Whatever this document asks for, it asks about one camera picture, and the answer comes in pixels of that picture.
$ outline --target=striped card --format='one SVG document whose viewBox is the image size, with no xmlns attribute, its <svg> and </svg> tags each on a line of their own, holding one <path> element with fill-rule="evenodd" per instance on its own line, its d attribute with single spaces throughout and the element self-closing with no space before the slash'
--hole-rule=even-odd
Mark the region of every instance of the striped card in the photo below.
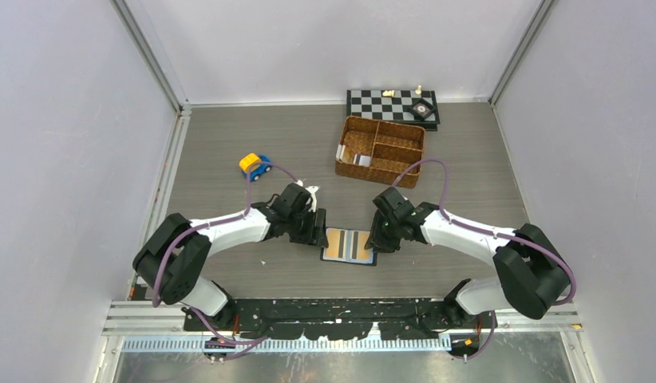
<svg viewBox="0 0 656 383">
<path fill-rule="evenodd" d="M 366 250 L 369 235 L 369 231 L 327 228 L 328 247 L 321 250 L 321 260 L 375 266 L 377 254 Z"/>
</svg>

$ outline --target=white wall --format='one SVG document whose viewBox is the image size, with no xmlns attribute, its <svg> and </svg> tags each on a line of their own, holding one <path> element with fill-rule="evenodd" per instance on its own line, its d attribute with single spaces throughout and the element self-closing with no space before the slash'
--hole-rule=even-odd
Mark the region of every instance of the white wall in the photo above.
<svg viewBox="0 0 656 383">
<path fill-rule="evenodd" d="M 600 381 L 656 381 L 656 0 L 559 2 L 498 113 Z"/>
<path fill-rule="evenodd" d="M 92 379 L 174 120 L 109 2 L 0 2 L 0 382 Z"/>
<path fill-rule="evenodd" d="M 492 94 L 540 0 L 132 0 L 193 104 Z"/>
</svg>

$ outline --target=metal frame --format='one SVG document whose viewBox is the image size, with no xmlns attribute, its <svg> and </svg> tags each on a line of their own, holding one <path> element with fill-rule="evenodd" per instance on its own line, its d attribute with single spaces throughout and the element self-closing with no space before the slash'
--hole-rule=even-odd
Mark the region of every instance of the metal frame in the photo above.
<svg viewBox="0 0 656 383">
<path fill-rule="evenodd" d="M 176 110 L 180 112 L 182 109 L 182 104 L 178 100 L 178 96 L 171 87 L 164 71 L 159 65 L 159 61 L 156 59 L 156 55 L 152 51 L 152 48 L 149 45 L 147 38 L 144 36 L 136 18 L 133 16 L 128 3 L 126 0 L 110 0 L 112 6 L 119 14 L 119 18 L 126 26 L 126 29 L 131 35 L 131 39 L 135 42 L 140 55 L 149 66 L 149 71 L 152 72 L 152 75 L 156 79 L 156 82 L 159 83 L 161 90 L 164 92 L 164 95 L 168 99 L 168 103 Z"/>
<path fill-rule="evenodd" d="M 580 334 L 561 333 L 561 341 L 575 381 L 585 383 L 596 381 L 589 366 L 587 351 L 583 347 Z"/>
<path fill-rule="evenodd" d="M 178 163 L 180 162 L 180 155 L 182 154 L 184 138 L 187 135 L 187 129 L 189 127 L 191 115 L 192 107 L 190 104 L 185 104 L 182 107 L 182 112 L 180 113 L 175 128 L 173 129 L 171 137 L 168 140 L 166 155 L 164 158 L 164 167 L 161 169 L 161 173 L 159 174 L 159 181 L 157 182 L 156 186 L 154 203 L 145 224 L 144 235 L 141 239 L 141 243 L 144 243 L 147 241 L 147 239 L 149 239 L 149 237 L 161 223 L 161 220 L 166 216 L 166 211 L 168 210 L 168 201 L 171 197 L 173 182 L 176 178 Z M 136 285 L 137 279 L 137 274 L 133 273 L 130 279 L 130 286 L 128 286 L 127 296 L 130 295 L 131 289 Z M 110 306 L 110 312 L 112 312 L 113 307 L 114 304 Z M 103 333 L 101 336 L 103 337 L 103 347 L 101 350 L 99 362 L 96 366 L 95 374 L 93 375 L 93 381 L 95 383 L 112 383 L 114 379 L 114 373 L 117 370 L 117 365 L 121 356 L 120 351 L 124 342 L 124 337 L 123 335 L 110 336 L 109 334 L 105 333 Z"/>
<path fill-rule="evenodd" d="M 495 91 L 492 92 L 492 96 L 490 96 L 489 99 L 490 105 L 493 106 L 496 105 L 497 101 L 499 101 L 500 97 L 502 97 L 502 93 L 507 88 L 507 85 L 509 84 L 509 81 L 512 79 L 514 72 L 518 68 L 518 65 L 520 64 L 521 60 L 525 56 L 525 53 L 530 48 L 532 42 L 535 40 L 535 37 L 537 36 L 537 33 L 541 29 L 542 25 L 547 20 L 547 17 L 551 12 L 552 7 L 557 2 L 558 0 L 542 0 L 542 2 L 539 4 L 537 11 L 535 11 L 535 14 L 532 16 L 532 19 L 530 20 L 530 24 L 528 24 L 528 27 L 525 30 L 525 34 L 520 39 L 519 45 L 516 47 L 516 50 L 514 51 L 512 58 L 509 60 L 509 63 L 507 64 L 507 67 L 504 69 L 504 72 L 502 73 L 500 80 L 497 82 Z"/>
<path fill-rule="evenodd" d="M 104 336 L 126 336 L 126 335 L 178 335 L 198 334 L 211 335 L 205 332 L 184 332 L 184 312 L 186 307 L 182 304 L 170 306 L 152 307 L 148 301 L 115 301 L 109 309 L 105 326 L 102 330 Z M 536 321 L 526 318 L 513 309 L 496 310 L 497 322 L 500 324 L 498 333 L 536 333 L 536 332 L 579 332 L 582 326 L 575 306 L 566 304 L 553 306 L 544 318 Z M 445 334 L 466 334 L 466 329 L 450 329 Z M 379 335 L 377 326 L 370 331 Z M 231 332 L 223 331 L 223 335 L 231 336 Z"/>
<path fill-rule="evenodd" d="M 163 219 L 168 208 L 168 201 L 172 190 L 173 180 L 177 170 L 177 164 L 180 160 L 180 153 L 184 143 L 184 138 L 187 132 L 190 116 L 191 106 L 189 104 L 182 105 L 176 96 L 173 88 L 171 87 L 164 71 L 162 70 L 156 55 L 152 52 L 147 38 L 141 31 L 136 18 L 133 16 L 132 11 L 128 7 L 126 0 L 110 0 L 120 19 L 125 24 L 133 41 L 136 43 L 140 54 L 147 62 L 152 75 L 159 83 L 164 95 L 167 97 L 168 102 L 178 112 L 180 118 L 173 130 L 171 139 L 168 143 L 168 150 L 165 159 L 165 166 L 160 174 L 159 183 L 155 195 L 155 202 L 152 207 L 152 214 L 146 223 L 145 236 L 143 240 L 153 233 L 159 222 Z M 510 59 L 505 71 L 503 72 L 500 80 L 495 88 L 495 91 L 488 99 L 490 104 L 495 110 L 495 105 L 504 92 L 508 82 L 511 80 L 514 72 L 516 71 L 519 63 L 521 62 L 524 54 L 527 52 L 529 46 L 534 41 L 537 33 L 539 32 L 542 24 L 546 20 L 551 8 L 555 5 L 556 0 L 543 0 L 535 12 L 528 28 L 525 31 L 518 47 L 516 48 L 512 58 Z M 299 105 L 317 104 L 311 103 L 298 103 Z M 222 105 L 222 106 L 247 106 L 247 105 Z M 136 277 L 133 279 L 131 286 L 135 285 Z M 113 302 L 107 321 L 102 332 L 103 342 L 99 362 L 97 363 L 97 372 L 94 381 L 96 383 L 111 383 L 117 371 L 117 366 L 122 352 L 124 351 L 124 342 L 127 339 L 133 339 L 139 336 L 153 336 L 162 337 L 166 339 L 185 339 L 185 337 L 210 337 L 209 333 L 185 333 L 182 330 L 184 323 L 184 313 L 181 308 L 182 305 L 173 306 L 160 306 L 152 308 L 150 302 L 126 302 L 119 301 Z M 566 355 L 570 366 L 572 368 L 575 379 L 580 382 L 595 381 L 592 368 L 587 360 L 587 351 L 584 348 L 584 332 L 582 326 L 579 324 L 579 318 L 576 310 L 572 304 L 564 306 L 552 307 L 547 315 L 539 320 L 534 321 L 529 318 L 518 314 L 515 310 L 498 310 L 497 320 L 500 326 L 496 329 L 498 333 L 516 333 L 516 332 L 559 332 L 561 341 L 565 347 Z M 452 329 L 449 330 L 444 336 L 451 334 L 465 334 L 467 330 Z M 375 326 L 371 331 L 373 336 L 379 335 L 379 331 Z M 224 332 L 224 335 L 231 336 L 231 332 Z M 284 347 L 268 347 L 263 352 L 274 352 L 278 349 L 279 352 L 289 352 L 292 350 L 303 351 L 307 348 L 314 347 L 316 344 L 313 342 L 305 341 L 284 341 Z M 134 344 L 137 351 L 138 347 L 142 345 Z M 413 345 L 404 345 L 396 350 L 411 350 L 416 349 Z"/>
<path fill-rule="evenodd" d="M 184 332 L 184 305 L 152 307 L 151 302 L 116 301 L 112 303 L 103 336 L 107 337 L 103 354 L 98 365 L 99 373 L 95 382 L 111 383 L 116 372 L 119 358 L 123 352 L 155 353 L 202 353 L 203 342 L 210 339 L 208 332 Z M 558 332 L 561 337 L 567 359 L 577 382 L 594 382 L 587 351 L 584 349 L 583 327 L 573 304 L 553 306 L 539 321 L 525 318 L 513 309 L 497 310 L 497 333 L 539 333 Z M 419 351 L 438 350 L 447 347 L 449 337 L 453 334 L 466 334 L 471 330 L 451 329 L 440 334 L 438 340 L 425 341 L 379 341 L 379 330 L 374 326 L 371 338 L 364 341 L 326 340 L 307 341 L 266 341 L 258 352 L 261 353 L 298 353 L 298 352 L 377 352 L 377 351 Z M 231 331 L 223 331 L 231 337 Z"/>
</svg>

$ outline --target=checkered board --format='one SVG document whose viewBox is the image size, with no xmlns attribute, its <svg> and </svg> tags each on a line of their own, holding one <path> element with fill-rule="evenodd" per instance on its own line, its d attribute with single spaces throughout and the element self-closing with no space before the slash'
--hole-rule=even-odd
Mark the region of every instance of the checkered board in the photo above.
<svg viewBox="0 0 656 383">
<path fill-rule="evenodd" d="M 423 98 L 431 105 L 436 106 L 436 93 L 432 90 L 423 90 L 416 94 L 414 90 L 394 91 L 393 97 L 383 97 L 381 90 L 347 90 L 347 116 L 360 116 L 375 120 L 385 120 L 402 124 L 419 124 L 420 126 L 438 125 L 441 119 L 438 109 L 424 121 L 416 120 L 412 113 L 407 111 L 413 101 Z"/>
</svg>

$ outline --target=blue toy car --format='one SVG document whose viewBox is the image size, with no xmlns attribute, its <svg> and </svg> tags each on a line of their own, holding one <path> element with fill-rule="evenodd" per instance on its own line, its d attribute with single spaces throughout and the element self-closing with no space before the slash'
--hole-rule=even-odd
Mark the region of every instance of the blue toy car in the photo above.
<svg viewBox="0 0 656 383">
<path fill-rule="evenodd" d="M 246 176 L 246 170 L 250 166 L 253 166 L 253 170 L 251 171 L 251 182 L 259 180 L 262 174 L 269 172 L 271 170 L 271 166 L 267 164 L 253 165 L 258 161 L 271 162 L 269 157 L 263 156 L 262 154 L 258 156 L 255 153 L 251 153 L 248 156 L 245 156 L 241 161 L 239 161 L 239 168 L 241 168 L 241 172 L 243 173 L 244 177 Z"/>
</svg>

